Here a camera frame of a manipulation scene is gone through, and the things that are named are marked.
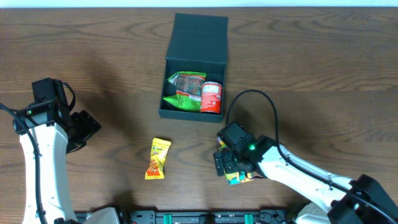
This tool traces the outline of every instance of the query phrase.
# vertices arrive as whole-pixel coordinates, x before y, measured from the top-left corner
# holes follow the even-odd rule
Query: green snack bag
[[[176,72],[168,82],[175,85],[176,95],[163,99],[178,109],[189,112],[200,112],[201,86],[206,74],[201,72]]]

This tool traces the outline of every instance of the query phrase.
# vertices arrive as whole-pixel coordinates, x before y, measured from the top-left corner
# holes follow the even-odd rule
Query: yellow snack package
[[[154,138],[150,149],[149,166],[145,172],[146,180],[164,179],[163,167],[171,144],[169,141]]]

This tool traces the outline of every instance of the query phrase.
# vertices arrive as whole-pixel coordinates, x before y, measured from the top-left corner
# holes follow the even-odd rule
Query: wooden table
[[[217,177],[215,137],[224,123],[159,118],[175,12],[229,17],[225,106],[246,89],[269,93],[288,149],[336,174],[370,175],[398,202],[398,9],[2,9],[0,101],[23,108],[33,101],[31,82],[57,78],[76,91],[75,110],[103,126],[67,156],[75,210],[114,200],[158,210],[304,200],[271,180],[227,186]],[[12,118],[0,116],[0,223],[20,223],[24,155]],[[232,119],[274,136],[260,95],[243,96]],[[172,139],[164,180],[144,180],[153,137]]]

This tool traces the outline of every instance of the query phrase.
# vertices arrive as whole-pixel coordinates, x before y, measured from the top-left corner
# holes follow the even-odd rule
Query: red can
[[[221,113],[223,86],[215,82],[205,82],[201,86],[200,112]]]

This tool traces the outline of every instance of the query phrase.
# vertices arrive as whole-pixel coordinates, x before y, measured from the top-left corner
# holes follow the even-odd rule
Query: box lid
[[[176,13],[167,59],[227,63],[228,17]]]

